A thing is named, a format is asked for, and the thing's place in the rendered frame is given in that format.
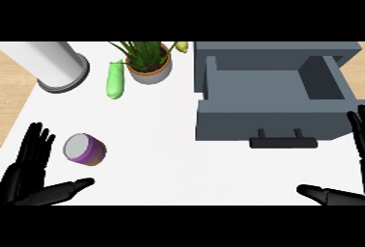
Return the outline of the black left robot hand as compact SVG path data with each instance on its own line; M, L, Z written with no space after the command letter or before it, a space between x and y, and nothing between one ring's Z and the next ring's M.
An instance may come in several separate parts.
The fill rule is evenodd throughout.
M66 202L94 184L91 178L44 185L46 168L56 135L41 123L31 123L15 163L0 179L0 206L50 206Z

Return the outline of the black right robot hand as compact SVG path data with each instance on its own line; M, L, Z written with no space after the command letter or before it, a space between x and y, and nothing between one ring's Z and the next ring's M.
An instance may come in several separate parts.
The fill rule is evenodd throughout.
M349 111L346 117L352 126L353 141L359 154L363 194L307 184L298 185L297 192L322 206L365 206L365 105L357 106L357 112Z

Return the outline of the purple can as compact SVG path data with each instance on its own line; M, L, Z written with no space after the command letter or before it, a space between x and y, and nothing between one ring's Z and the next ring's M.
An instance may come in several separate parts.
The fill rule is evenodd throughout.
M96 166L106 154L105 144L87 133L74 134L62 147L65 158L86 166Z

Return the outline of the grey open drawer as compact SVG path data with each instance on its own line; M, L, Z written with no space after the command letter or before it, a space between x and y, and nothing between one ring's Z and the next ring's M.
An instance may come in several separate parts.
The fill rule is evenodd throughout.
M195 139L247 140L263 131L269 137L334 140L352 131L346 113L356 99L335 60L306 59L297 70L219 70L205 59L205 92L198 101Z

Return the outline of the green bottle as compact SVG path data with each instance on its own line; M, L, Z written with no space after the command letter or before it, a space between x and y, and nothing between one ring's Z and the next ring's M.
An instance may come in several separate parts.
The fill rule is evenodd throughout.
M117 61L109 64L108 77L105 85L106 96L111 99L117 99L124 93L124 64L123 61Z

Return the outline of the white cylinder with grey base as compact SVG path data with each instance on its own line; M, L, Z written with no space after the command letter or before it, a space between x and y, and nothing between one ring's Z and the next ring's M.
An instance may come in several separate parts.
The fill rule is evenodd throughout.
M0 50L35 76L46 92L65 93L83 83L90 63L66 41L0 41Z

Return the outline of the potted green plant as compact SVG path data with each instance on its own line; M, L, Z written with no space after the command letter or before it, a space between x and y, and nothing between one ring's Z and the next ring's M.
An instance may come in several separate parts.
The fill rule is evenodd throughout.
M121 41L120 45L109 43L125 55L125 59L112 63L120 69L127 69L134 80L145 84L158 84L170 75L173 69L171 52L188 52L188 42L176 41L171 47L161 41Z

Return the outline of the grey cabinet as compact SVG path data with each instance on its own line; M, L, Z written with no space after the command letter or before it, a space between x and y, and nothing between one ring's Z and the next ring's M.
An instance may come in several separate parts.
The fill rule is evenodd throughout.
M329 56L341 67L362 50L356 41L196 41L193 92L202 92L205 59L219 70L298 70L310 56Z

